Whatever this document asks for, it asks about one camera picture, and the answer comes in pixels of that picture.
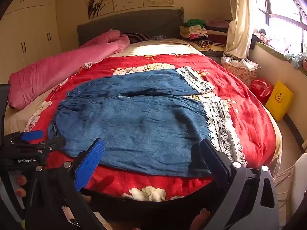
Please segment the left hand red nails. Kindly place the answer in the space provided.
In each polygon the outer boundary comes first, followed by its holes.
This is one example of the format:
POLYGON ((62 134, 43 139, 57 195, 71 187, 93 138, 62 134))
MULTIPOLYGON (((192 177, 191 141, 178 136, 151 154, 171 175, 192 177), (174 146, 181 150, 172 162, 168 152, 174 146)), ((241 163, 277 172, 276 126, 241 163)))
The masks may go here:
POLYGON ((15 190, 15 194, 19 197, 26 197, 26 190, 22 188, 24 185, 26 185, 26 177, 23 175, 20 175, 16 177, 16 183, 18 184, 18 188, 15 190))

